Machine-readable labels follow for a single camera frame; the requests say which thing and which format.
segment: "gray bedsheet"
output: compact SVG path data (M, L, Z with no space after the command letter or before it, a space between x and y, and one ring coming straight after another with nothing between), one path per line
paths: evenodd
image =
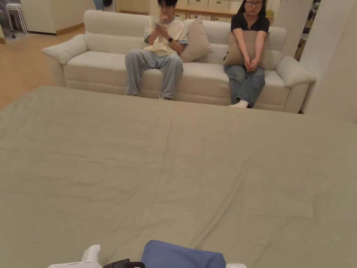
M40 87L0 112L2 267L139 260L150 239L248 268L357 267L357 127Z

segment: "white sofa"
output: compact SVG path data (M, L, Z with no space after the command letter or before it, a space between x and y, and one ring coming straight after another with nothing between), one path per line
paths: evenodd
M56 83L75 89L125 94L125 54L143 48L143 32L149 16L88 10L84 14L86 33L50 48ZM192 63L184 63L183 77L175 100L205 104L230 105L229 79L223 71L223 58L228 51L229 23L204 21L208 40L215 53ZM266 86L255 107L258 109L297 113L313 81L306 70L291 57L282 60L286 30L270 28L267 47L271 50ZM158 98L162 88L159 70L144 72L142 96Z

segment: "black t-shirt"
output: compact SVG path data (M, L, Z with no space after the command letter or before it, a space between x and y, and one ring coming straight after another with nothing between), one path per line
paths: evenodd
M248 29L248 23L244 18L243 13L236 14L232 18L231 31L234 29L242 29L243 31L264 31L268 33L270 22L267 18L259 18L251 27Z

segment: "hand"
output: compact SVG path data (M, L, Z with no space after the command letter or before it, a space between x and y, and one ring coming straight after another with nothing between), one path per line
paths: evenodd
M161 23L167 22L168 20L169 20L168 15L166 15L166 14L161 14L160 15L160 22Z
M252 60L252 61L250 62L250 68L249 68L248 72L253 72L253 71L255 71L255 69L257 69L258 63L259 63L259 60L258 60L257 58L255 58L254 60Z
M165 26L163 26L163 27L156 26L156 30L159 33L159 35L161 37L165 38L166 40L170 38L170 35L169 35Z
M250 59L249 59L249 57L244 58L244 63L245 63L245 66L246 66L247 70L249 71L249 69L250 69Z

